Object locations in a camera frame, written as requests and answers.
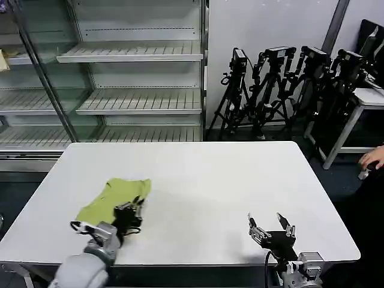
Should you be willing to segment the person's hand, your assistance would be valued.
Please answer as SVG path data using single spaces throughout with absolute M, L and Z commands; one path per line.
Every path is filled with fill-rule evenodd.
M 360 159 L 359 159 L 359 165 L 366 169 L 370 164 L 376 163 L 374 165 L 374 168 L 376 170 L 379 170 L 383 166 L 384 162 L 384 147 L 378 146 L 372 151 L 365 153 Z

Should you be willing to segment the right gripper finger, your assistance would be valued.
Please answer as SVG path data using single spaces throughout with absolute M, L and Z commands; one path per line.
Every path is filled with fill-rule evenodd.
M 281 215 L 279 212 L 277 213 L 277 218 L 278 218 L 278 221 L 281 224 L 282 228 L 285 230 L 286 236 L 295 238 L 296 237 L 296 227 L 291 226 L 290 223 L 288 222 L 288 220 L 283 215 Z
M 270 233 L 264 231 L 261 227 L 256 224 L 256 221 L 250 213 L 248 213 L 247 216 L 249 225 L 248 234 L 252 237 L 254 241 L 261 241 L 262 239 L 267 239 L 271 237 Z

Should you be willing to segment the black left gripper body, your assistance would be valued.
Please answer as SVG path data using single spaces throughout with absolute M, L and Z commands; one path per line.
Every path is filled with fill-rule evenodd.
M 142 217 L 136 216 L 136 209 L 114 208 L 114 221 L 112 226 L 117 229 L 117 236 L 138 234 L 141 231 Z

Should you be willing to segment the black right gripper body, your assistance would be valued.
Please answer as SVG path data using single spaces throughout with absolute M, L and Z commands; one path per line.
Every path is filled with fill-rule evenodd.
M 293 249 L 295 237 L 287 236 L 285 231 L 268 231 L 268 234 L 269 236 L 262 238 L 261 247 L 270 250 L 278 262 L 298 259 Z

